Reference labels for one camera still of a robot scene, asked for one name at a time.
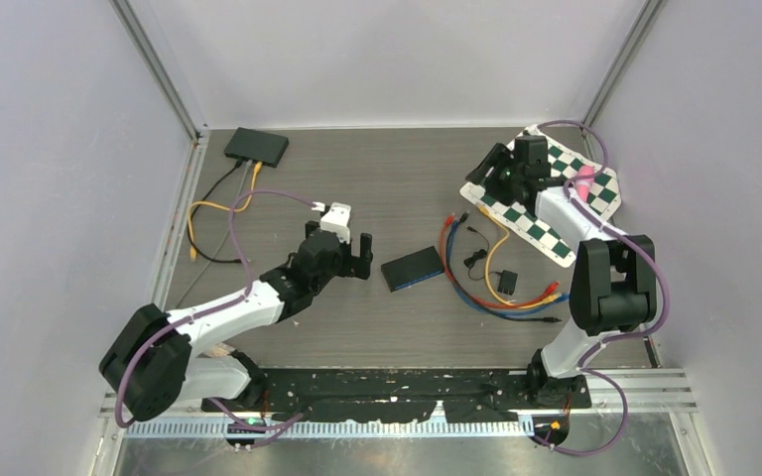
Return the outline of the black ribbed network switch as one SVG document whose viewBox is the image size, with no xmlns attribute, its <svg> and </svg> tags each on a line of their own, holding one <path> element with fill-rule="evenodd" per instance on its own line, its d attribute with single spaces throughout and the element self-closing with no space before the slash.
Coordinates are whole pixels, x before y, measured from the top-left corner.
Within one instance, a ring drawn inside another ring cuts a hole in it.
<svg viewBox="0 0 762 476">
<path fill-rule="evenodd" d="M 380 267 L 388 290 L 393 293 L 444 272 L 444 265 L 435 246 L 384 263 Z"/>
</svg>

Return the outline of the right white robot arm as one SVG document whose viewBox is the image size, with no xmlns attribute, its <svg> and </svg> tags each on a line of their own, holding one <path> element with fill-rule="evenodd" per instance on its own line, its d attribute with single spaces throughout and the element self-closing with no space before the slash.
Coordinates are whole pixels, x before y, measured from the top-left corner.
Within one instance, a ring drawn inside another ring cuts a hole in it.
<svg viewBox="0 0 762 476">
<path fill-rule="evenodd" d="M 571 318 L 526 369 L 528 398 L 545 408 L 577 390 L 585 364 L 609 341 L 653 320 L 657 311 L 654 242 L 606 224 L 588 202 L 602 172 L 582 165 L 572 177 L 559 177 L 557 151 L 546 136 L 523 134 L 511 146 L 493 145 L 466 176 L 488 216 L 510 223 L 529 211 L 574 257 Z"/>
</svg>

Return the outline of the black router box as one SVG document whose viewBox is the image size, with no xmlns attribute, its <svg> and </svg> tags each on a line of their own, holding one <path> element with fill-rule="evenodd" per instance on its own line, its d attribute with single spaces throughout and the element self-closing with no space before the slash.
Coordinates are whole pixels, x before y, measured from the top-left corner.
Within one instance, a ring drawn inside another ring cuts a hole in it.
<svg viewBox="0 0 762 476">
<path fill-rule="evenodd" d="M 276 168 L 290 145 L 286 136 L 248 128 L 237 128 L 223 154 L 236 161 L 253 161 Z"/>
</svg>

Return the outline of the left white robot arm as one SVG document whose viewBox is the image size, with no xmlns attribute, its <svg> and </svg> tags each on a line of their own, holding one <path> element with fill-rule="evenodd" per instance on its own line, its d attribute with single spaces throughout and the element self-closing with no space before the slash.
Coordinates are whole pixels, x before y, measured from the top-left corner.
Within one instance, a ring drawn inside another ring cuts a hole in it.
<svg viewBox="0 0 762 476">
<path fill-rule="evenodd" d="M 370 276 L 372 237 L 360 236 L 352 252 L 351 207 L 317 202 L 318 221 L 286 263 L 262 274 L 246 288 L 188 308 L 163 311 L 146 304 L 135 311 L 99 363 L 115 390 L 119 426 L 147 421 L 177 402 L 215 398 L 243 411 L 264 399 L 267 378 L 250 357 L 205 351 L 246 331 L 285 321 L 308 308 L 333 278 Z"/>
</svg>

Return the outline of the black power adapter with cord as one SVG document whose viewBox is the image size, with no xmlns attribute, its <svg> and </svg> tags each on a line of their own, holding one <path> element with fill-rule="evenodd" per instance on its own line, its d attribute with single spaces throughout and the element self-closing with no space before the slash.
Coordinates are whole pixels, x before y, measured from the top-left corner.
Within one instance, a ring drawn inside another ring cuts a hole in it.
<svg viewBox="0 0 762 476">
<path fill-rule="evenodd" d="M 487 258 L 488 252 L 491 250 L 491 243 L 489 240 L 477 229 L 475 229 L 472 226 L 466 225 L 465 230 L 474 233 L 480 238 L 483 239 L 485 242 L 485 247 L 480 248 L 476 251 L 474 251 L 468 258 L 465 258 L 463 260 L 463 265 L 468 270 L 468 276 L 474 280 L 474 281 L 484 281 L 486 276 L 490 277 L 496 277 L 497 278 L 497 287 L 496 291 L 505 296 L 512 296 L 515 292 L 517 281 L 518 281 L 518 275 L 514 272 L 510 272 L 508 270 L 503 270 L 500 272 L 497 271 L 490 271 L 490 272 L 484 272 L 483 275 L 480 278 L 475 278 L 471 274 L 471 270 L 474 268 L 474 266 Z"/>
</svg>

